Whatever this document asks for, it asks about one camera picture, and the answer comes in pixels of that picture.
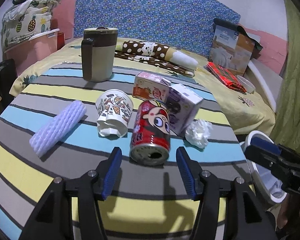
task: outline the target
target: soda can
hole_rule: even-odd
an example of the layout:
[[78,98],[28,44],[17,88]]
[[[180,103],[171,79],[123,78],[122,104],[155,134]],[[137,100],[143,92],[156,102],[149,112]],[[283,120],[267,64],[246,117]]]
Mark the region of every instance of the soda can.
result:
[[169,158],[170,125],[166,105],[159,100],[140,104],[130,143],[130,157],[139,164],[157,166]]

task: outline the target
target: striped tablecloth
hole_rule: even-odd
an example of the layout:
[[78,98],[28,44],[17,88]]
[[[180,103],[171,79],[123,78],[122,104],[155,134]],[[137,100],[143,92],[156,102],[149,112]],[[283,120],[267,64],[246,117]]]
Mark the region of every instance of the striped tablecloth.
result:
[[[160,168],[143,167],[129,160],[129,144],[136,109],[141,100],[132,98],[134,112],[129,132],[123,138],[98,136],[95,107],[108,89],[120,89],[131,96],[137,69],[114,67],[109,81],[87,82],[81,64],[56,65],[28,85],[0,116],[0,229],[17,240],[34,206],[54,177],[77,178],[95,169],[118,146],[122,149],[121,171],[112,195],[101,202],[102,220],[110,239],[187,239],[198,202],[188,199],[175,159],[179,146],[204,169],[223,179],[244,177],[249,169],[225,115],[213,95],[194,82],[166,76],[172,83],[190,87],[204,98],[196,119],[213,124],[204,151],[177,136],[171,138],[167,163]],[[76,129],[53,150],[39,159],[29,145],[31,136],[73,100],[81,100],[87,114]],[[72,201],[75,239],[78,230],[77,199]],[[220,200],[217,239],[222,239],[225,200]]]

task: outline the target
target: curtain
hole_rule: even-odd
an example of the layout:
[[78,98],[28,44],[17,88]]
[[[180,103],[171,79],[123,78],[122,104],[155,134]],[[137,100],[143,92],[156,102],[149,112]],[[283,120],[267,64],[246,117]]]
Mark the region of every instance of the curtain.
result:
[[300,153],[300,13],[291,0],[284,2],[289,52],[276,123],[270,137]]

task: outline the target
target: headboard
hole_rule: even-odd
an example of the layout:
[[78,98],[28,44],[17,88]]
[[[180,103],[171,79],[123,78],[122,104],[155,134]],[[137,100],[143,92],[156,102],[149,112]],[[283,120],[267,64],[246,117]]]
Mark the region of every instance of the headboard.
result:
[[237,24],[240,15],[217,0],[76,0],[74,37],[108,26],[119,37],[155,41],[207,57],[213,19]]

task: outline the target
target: metal screw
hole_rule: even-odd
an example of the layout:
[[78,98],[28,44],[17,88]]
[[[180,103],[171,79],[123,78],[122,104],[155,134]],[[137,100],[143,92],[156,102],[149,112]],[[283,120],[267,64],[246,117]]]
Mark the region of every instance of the metal screw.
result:
[[91,170],[91,171],[88,171],[88,176],[90,177],[94,177],[96,176],[97,172],[95,170]]
[[241,178],[241,177],[237,177],[235,180],[236,180],[239,184],[243,184],[243,183],[244,183],[244,179]]
[[60,183],[61,181],[62,181],[61,177],[56,177],[56,178],[53,179],[53,182],[57,183],[57,184]]
[[201,175],[204,177],[209,177],[211,175],[210,171],[202,171]]

